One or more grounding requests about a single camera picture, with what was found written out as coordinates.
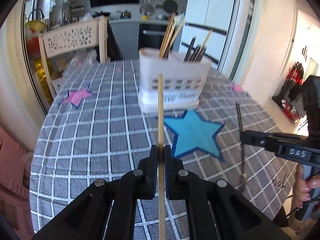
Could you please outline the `person's right hand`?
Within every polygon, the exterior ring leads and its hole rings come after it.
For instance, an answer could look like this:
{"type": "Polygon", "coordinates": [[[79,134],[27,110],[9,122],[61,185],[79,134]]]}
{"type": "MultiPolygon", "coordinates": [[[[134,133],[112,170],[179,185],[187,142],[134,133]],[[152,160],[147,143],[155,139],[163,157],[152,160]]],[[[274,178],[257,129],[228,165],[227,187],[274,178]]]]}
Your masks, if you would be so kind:
{"type": "Polygon", "coordinates": [[[319,173],[309,180],[303,179],[303,167],[301,164],[297,166],[295,173],[295,184],[293,186],[292,205],[301,208],[303,203],[311,199],[309,192],[312,189],[319,188],[319,173]]]}

